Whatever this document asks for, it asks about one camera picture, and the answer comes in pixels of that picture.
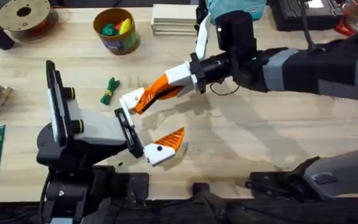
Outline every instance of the green twine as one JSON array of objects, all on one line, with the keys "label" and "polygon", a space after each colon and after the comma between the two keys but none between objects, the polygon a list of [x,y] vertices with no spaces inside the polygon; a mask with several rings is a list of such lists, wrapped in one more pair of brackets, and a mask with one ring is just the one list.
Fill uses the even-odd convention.
[{"label": "green twine", "polygon": [[116,30],[114,24],[106,24],[102,28],[102,35],[115,36],[118,35],[118,31]]},{"label": "green twine", "polygon": [[111,97],[114,91],[119,86],[119,80],[116,81],[115,78],[111,78],[109,81],[109,85],[107,86],[107,90],[104,92],[104,95],[100,99],[100,102],[104,105],[110,105]]}]

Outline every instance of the blue box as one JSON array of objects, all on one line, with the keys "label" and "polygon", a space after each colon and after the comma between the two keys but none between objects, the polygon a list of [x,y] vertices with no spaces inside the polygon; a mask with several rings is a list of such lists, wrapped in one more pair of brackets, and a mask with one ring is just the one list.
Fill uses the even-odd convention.
[{"label": "blue box", "polygon": [[211,22],[227,12],[244,10],[251,13],[254,20],[260,19],[264,13],[266,0],[208,0],[208,10],[211,13]]}]

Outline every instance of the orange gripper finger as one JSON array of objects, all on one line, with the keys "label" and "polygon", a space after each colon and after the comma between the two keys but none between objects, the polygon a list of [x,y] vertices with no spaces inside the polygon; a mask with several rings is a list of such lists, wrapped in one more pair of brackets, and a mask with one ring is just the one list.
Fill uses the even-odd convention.
[{"label": "orange gripper finger", "polygon": [[138,114],[142,114],[145,111],[145,109],[147,109],[146,106],[149,106],[148,104],[152,103],[152,100],[156,97],[158,93],[161,93],[163,91],[169,91],[169,89],[172,89],[172,91],[169,91],[166,95],[163,95],[157,99],[157,100],[166,100],[176,96],[182,88],[183,88],[182,86],[169,85],[167,76],[163,75],[160,78],[158,78],[158,80],[155,81],[151,87],[145,88],[142,98],[136,104],[133,111]]},{"label": "orange gripper finger", "polygon": [[176,152],[179,149],[181,142],[183,141],[184,135],[185,135],[185,128],[181,128],[178,131],[175,131],[154,143],[162,146],[171,147]]}]

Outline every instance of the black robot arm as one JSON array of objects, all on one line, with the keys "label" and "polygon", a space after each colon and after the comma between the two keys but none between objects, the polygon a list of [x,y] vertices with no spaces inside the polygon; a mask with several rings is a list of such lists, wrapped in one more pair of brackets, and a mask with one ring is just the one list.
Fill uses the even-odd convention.
[{"label": "black robot arm", "polygon": [[224,52],[199,61],[190,69],[198,89],[225,78],[255,91],[296,91],[358,100],[358,34],[344,40],[316,44],[315,50],[257,50],[252,17],[244,11],[216,19],[219,48]]}]

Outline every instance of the wooden tabletop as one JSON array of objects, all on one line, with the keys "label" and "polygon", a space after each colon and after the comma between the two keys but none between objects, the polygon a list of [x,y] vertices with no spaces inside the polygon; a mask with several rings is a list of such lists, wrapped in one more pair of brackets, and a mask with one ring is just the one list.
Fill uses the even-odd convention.
[{"label": "wooden tabletop", "polygon": [[[46,38],[0,50],[0,84],[14,88],[0,112],[6,124],[0,171],[0,202],[38,201],[47,168],[35,160],[37,135],[50,122],[45,61],[73,86],[79,106],[114,116],[119,97],[150,86],[171,67],[190,60],[195,37],[153,37],[151,8],[128,9],[142,43],[133,53],[114,56],[99,40],[92,21],[103,9],[58,9],[60,27]],[[302,32],[277,32],[269,13],[254,23],[259,49],[306,47]],[[315,42],[341,37],[334,31],[312,32]],[[219,52],[212,31],[207,55]],[[122,85],[110,106],[99,102],[108,80]],[[221,93],[236,85],[228,78]],[[358,149],[358,101],[301,93],[258,93],[240,89],[229,96],[189,93],[156,102],[135,124],[145,144],[185,127],[176,157],[151,167],[128,151],[102,162],[119,172],[148,172],[149,198],[187,198],[193,182],[209,182],[222,197],[251,197],[241,185],[250,172],[288,170],[312,156],[335,156]]]}]

